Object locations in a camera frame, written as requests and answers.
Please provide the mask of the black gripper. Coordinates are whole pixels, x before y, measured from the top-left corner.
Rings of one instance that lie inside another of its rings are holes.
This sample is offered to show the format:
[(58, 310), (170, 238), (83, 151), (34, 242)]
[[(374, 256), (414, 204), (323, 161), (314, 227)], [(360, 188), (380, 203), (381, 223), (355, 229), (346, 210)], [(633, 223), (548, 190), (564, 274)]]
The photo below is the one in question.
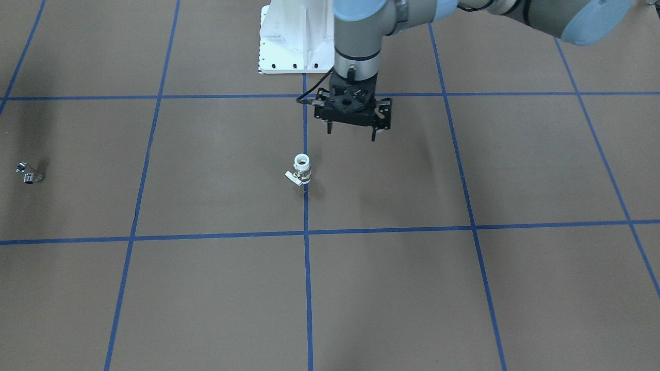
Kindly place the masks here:
[(376, 99), (378, 75), (366, 80), (349, 80), (331, 70), (328, 90), (318, 88), (312, 100), (315, 118), (327, 124), (327, 134), (332, 134), (333, 122), (371, 127), (371, 141), (375, 142), (381, 130), (391, 129), (392, 99)]

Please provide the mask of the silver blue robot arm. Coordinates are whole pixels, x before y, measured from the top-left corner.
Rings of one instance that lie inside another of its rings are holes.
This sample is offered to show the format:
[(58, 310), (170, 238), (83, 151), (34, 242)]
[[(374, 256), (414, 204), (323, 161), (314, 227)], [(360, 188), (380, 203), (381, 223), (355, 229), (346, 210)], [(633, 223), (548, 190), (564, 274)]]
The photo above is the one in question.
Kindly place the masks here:
[(393, 101), (378, 98), (386, 39), (422, 26), (470, 42), (478, 21), (500, 20), (504, 30), (530, 30), (571, 45), (605, 38), (633, 7), (632, 1), (334, 1), (333, 65), (297, 98), (333, 133), (335, 124), (368, 128), (371, 140), (391, 129)]

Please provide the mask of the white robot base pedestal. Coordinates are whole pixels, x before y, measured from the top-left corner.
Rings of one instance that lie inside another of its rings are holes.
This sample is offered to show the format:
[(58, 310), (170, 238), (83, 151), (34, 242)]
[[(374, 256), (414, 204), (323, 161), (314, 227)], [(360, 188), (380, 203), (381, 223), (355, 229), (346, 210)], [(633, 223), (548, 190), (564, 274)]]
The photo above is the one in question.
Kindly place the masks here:
[(271, 1), (261, 8), (258, 71), (319, 74), (334, 64), (332, 1)]

